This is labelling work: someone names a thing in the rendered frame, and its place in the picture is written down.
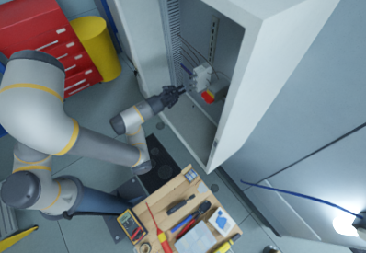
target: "open cabinet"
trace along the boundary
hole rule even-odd
[[[208,174],[245,143],[338,2],[114,0],[143,95],[186,86],[160,116]],[[188,74],[206,61],[210,83],[229,85],[210,105]]]

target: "tiled floor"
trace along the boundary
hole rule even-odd
[[[68,98],[65,102],[66,112],[79,123],[91,130],[101,132],[110,137],[116,137],[109,126],[109,119],[121,110],[143,100],[138,91],[135,77],[130,64],[122,60],[123,72],[115,81],[95,85],[89,89]],[[243,230],[242,238],[234,245],[236,253],[261,253],[266,245],[279,247],[284,253],[349,253],[349,249],[301,239],[276,237],[252,213],[246,203],[227,186],[218,172],[205,175],[200,166],[189,154],[185,146],[166,126],[157,130],[158,117],[146,122],[146,135],[154,133],[169,154],[180,167],[192,164],[197,169],[205,183],[219,186],[215,193],[224,208],[232,215]],[[10,136],[0,139],[0,180],[11,173],[12,148],[15,140]],[[53,159],[52,173],[74,175],[91,188],[110,192],[132,177],[129,168],[97,161],[89,158],[65,155]],[[37,224],[40,229],[12,246],[7,253],[19,252],[52,252],[52,253],[93,253],[93,252],[132,252],[129,240],[124,239],[115,245],[101,217],[81,216],[72,221],[61,220],[51,222],[43,219],[37,211],[17,211],[17,220],[21,230]]]

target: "yellow trash bin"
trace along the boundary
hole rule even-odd
[[[70,22],[86,52],[103,77],[103,82],[114,80],[122,67],[102,17],[80,17]]]

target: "multimeter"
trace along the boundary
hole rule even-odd
[[[117,222],[119,222],[133,245],[137,245],[148,234],[146,228],[141,224],[140,220],[131,209],[127,209],[122,213],[117,218]]]

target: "red screwdriver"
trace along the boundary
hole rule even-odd
[[[162,248],[163,248],[164,252],[165,253],[173,253],[172,248],[170,248],[169,243],[167,242],[166,234],[159,227],[157,227],[156,221],[153,217],[153,214],[151,213],[150,207],[147,204],[147,202],[146,202],[146,206],[147,206],[147,209],[149,210],[149,213],[151,214],[151,216],[154,220],[156,230],[157,230],[157,237],[159,239],[160,244],[162,245]]]

